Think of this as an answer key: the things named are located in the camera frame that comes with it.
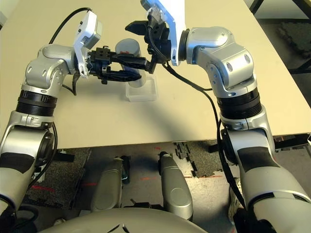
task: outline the white wall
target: white wall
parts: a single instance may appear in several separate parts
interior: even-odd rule
[[[248,7],[253,0],[244,0]],[[256,18],[308,18],[292,0],[264,0]]]
[[[14,11],[19,0],[0,0],[0,24],[4,25],[6,20]]]

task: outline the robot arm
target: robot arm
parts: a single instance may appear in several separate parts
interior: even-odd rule
[[[153,72],[155,65],[143,57],[116,54],[108,47],[90,51],[101,34],[101,23],[88,11],[77,29],[73,47],[43,46],[37,58],[27,65],[16,110],[11,112],[0,144],[0,231],[12,227],[35,168],[51,161],[52,151],[57,149],[53,113],[65,76],[87,78],[93,74],[103,84],[108,80],[128,82],[140,78],[131,71],[110,70],[112,62]]]
[[[175,16],[170,4],[165,8],[168,2],[173,4],[173,1],[165,0],[141,1],[149,15],[160,12],[163,21],[167,15]],[[175,1],[174,4],[181,7],[184,1]],[[184,25],[184,17],[173,18],[173,21],[173,26],[172,21],[168,22],[168,39],[171,39],[171,50],[174,50],[172,40],[179,35],[179,60],[176,62],[171,56],[172,64],[179,65],[180,61],[186,60],[188,64],[199,65],[208,74],[225,128],[221,132],[225,154],[240,168],[244,202],[251,216],[247,220],[253,224],[250,228],[263,224],[272,232],[307,231],[310,228],[307,216],[311,214],[311,199],[294,176],[273,158],[274,141],[266,110],[260,103],[251,54],[238,45],[233,34],[225,28],[192,28],[180,32],[180,27],[174,25]],[[137,23],[133,22],[126,29],[136,33]],[[161,40],[157,46],[167,53],[161,47]]]

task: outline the beige tabletop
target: beige tabletop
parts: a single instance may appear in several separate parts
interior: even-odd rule
[[[136,39],[143,56],[149,55],[143,36],[126,32],[134,20],[145,20],[139,0],[23,0],[0,31],[0,129],[1,135],[15,109],[25,67],[36,58],[55,29],[73,10],[91,7],[103,23],[97,47],[112,50],[124,38]],[[243,0],[186,0],[186,26],[222,26],[251,52],[261,102],[265,105],[273,135],[311,132],[311,110],[286,67],[249,12]],[[79,13],[62,29],[55,43],[72,46],[75,30],[84,17]],[[112,69],[121,69],[113,65]],[[193,82],[210,87],[199,66],[183,62],[176,71]],[[62,88],[54,113],[59,148],[124,145],[216,138],[216,125],[209,101],[177,80],[161,66],[155,69],[159,97],[156,101],[129,102],[125,84],[101,82],[91,76],[77,83],[78,95]],[[65,78],[71,84],[71,76]]]

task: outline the floor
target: floor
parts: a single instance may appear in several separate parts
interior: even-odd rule
[[[264,24],[261,26],[288,68],[297,67],[304,62],[304,59],[296,55],[278,36],[276,33],[278,25]],[[310,75],[294,75],[293,78],[311,106]],[[157,168],[158,154],[162,150],[175,153],[175,148],[176,146],[173,143],[92,148],[91,155],[85,166],[86,171],[81,182],[82,189],[76,200],[75,208],[73,210],[62,210],[39,207],[40,215],[35,222],[38,230],[50,227],[54,220],[59,217],[71,219],[78,216],[81,209],[89,210],[98,177],[104,166],[115,156],[131,156],[131,182],[123,187],[122,205],[133,205],[133,201],[163,204],[161,179]],[[202,153],[202,148],[191,149],[194,154],[199,150]],[[209,154],[206,153],[202,156],[209,157]],[[233,233],[235,229],[227,219],[229,186],[223,173],[215,171],[212,176],[194,178],[191,172],[192,166],[186,159],[180,160],[177,156],[174,159],[182,168],[184,176],[187,177],[186,181],[194,204],[193,222],[210,233]],[[219,162],[216,158],[213,160],[211,160],[211,164]],[[309,179],[311,177],[310,152],[306,148],[281,151],[276,154],[276,160],[298,179],[311,196],[311,181]],[[233,167],[232,170],[235,176],[239,175],[236,167]]]

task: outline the wire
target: wire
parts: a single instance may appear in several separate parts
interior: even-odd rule
[[[219,119],[218,121],[218,115],[217,115],[217,111],[216,111],[216,108],[215,108],[215,104],[212,100],[212,98],[205,92],[206,90],[210,90],[210,89],[205,89],[205,88],[202,88],[198,85],[196,85],[195,83],[191,82],[190,80],[182,77],[181,75],[179,75],[170,65],[168,62],[166,62],[167,64],[167,67],[163,65],[163,67],[169,72],[171,73],[172,75],[174,75],[176,78],[178,78],[179,80],[183,81],[184,83],[190,85],[191,87],[193,87],[194,89],[200,91],[201,93],[203,93],[207,98],[208,100],[210,101],[210,104],[212,105],[212,108],[213,108],[213,112],[214,112],[214,115],[215,115],[215,121],[216,121],[216,126],[217,126],[217,144],[218,144],[218,151],[219,151],[219,158],[220,158],[220,161],[221,161],[221,164],[222,164],[222,167],[223,167],[223,171],[224,171],[224,174],[225,174],[225,177],[227,179],[227,182],[229,183],[230,187],[232,188],[234,194],[237,196],[239,202],[241,203],[241,205],[245,208],[245,202],[244,202],[244,199],[237,187],[237,184],[234,180],[234,177],[232,175],[232,172],[230,170],[230,167],[228,165],[228,163],[226,162],[226,159],[225,159],[225,155],[224,155],[224,148],[223,148],[223,145],[222,145],[222,140],[221,140],[221,137],[220,137],[220,126],[221,126],[221,120]]]
[[[169,64],[169,62],[166,62],[166,66],[163,65],[163,67],[172,75],[174,75],[176,78],[178,78],[179,80],[183,81],[184,83],[192,86],[194,89],[198,90],[198,91],[212,91],[212,88],[203,88],[193,82],[191,82],[190,80],[184,78],[183,76],[181,76],[180,74],[178,74]]]
[[[82,8],[79,8],[75,11],[73,11],[70,15],[68,15],[66,17],[66,19],[64,19],[64,21],[59,25],[59,27],[56,29],[54,35],[52,36],[49,44],[53,44],[55,38],[57,37],[57,35],[59,34],[60,30],[62,30],[63,26],[69,21],[69,19],[71,19],[75,14],[81,12],[81,11],[92,11],[91,8],[89,7],[82,7]]]
[[[232,175],[230,167],[229,167],[229,165],[225,159],[224,148],[222,145],[222,140],[220,138],[220,126],[221,126],[221,124],[222,124],[222,120],[219,119],[219,122],[217,125],[217,144],[218,144],[218,153],[219,153],[220,162],[222,163],[222,167],[223,167],[224,174],[225,174],[225,177],[227,179],[227,182],[230,184],[230,187],[232,188],[235,196],[238,198],[241,205],[244,207],[244,209],[246,209],[244,199],[241,195],[241,192],[239,191],[239,189],[237,187],[237,184],[234,180],[234,177]]]
[[[63,84],[62,87],[66,88],[68,91],[74,94],[73,90],[70,87],[66,86],[65,84]]]
[[[48,167],[50,166],[51,162],[53,161],[54,156],[57,153],[57,144],[58,144],[58,136],[57,136],[57,130],[56,130],[56,126],[55,123],[53,122],[52,125],[53,128],[53,133],[54,133],[54,150],[53,150],[53,154],[50,158],[50,160],[47,162],[47,164],[45,165],[45,167],[40,171],[40,173],[34,178],[33,181],[30,182],[30,184],[28,185],[28,190],[40,179],[40,177],[44,174],[44,172],[48,169]]]
[[[82,8],[79,8],[79,9],[73,11],[70,15],[68,15],[64,19],[64,21],[59,25],[59,27],[56,29],[54,35],[52,36],[52,38],[51,38],[51,40],[49,42],[49,44],[52,44],[54,42],[55,38],[57,37],[59,32],[62,30],[63,26],[69,21],[69,19],[71,19],[75,14],[77,14],[77,13],[79,13],[81,11],[92,11],[92,9],[89,8],[89,7],[82,7]],[[68,91],[70,91],[73,95],[76,96],[77,95],[76,83],[77,83],[78,79],[79,78],[76,78],[76,79],[74,77],[72,78],[72,89],[70,87],[64,85],[64,84],[62,85],[62,87],[66,88]]]
[[[12,232],[15,231],[16,229],[20,229],[20,228],[26,226],[27,224],[29,224],[31,222],[34,222],[39,216],[39,211],[36,208],[29,206],[29,205],[20,206],[18,211],[28,211],[28,212],[33,213],[33,216],[30,219],[27,219],[27,220],[15,225],[13,227],[13,229],[11,230]]]
[[[151,43],[151,46],[153,47],[156,55],[159,57],[159,59],[162,61],[162,63],[165,63],[167,58],[166,56],[156,47],[155,42],[152,38],[152,31],[153,29],[151,27],[148,27],[148,37]]]

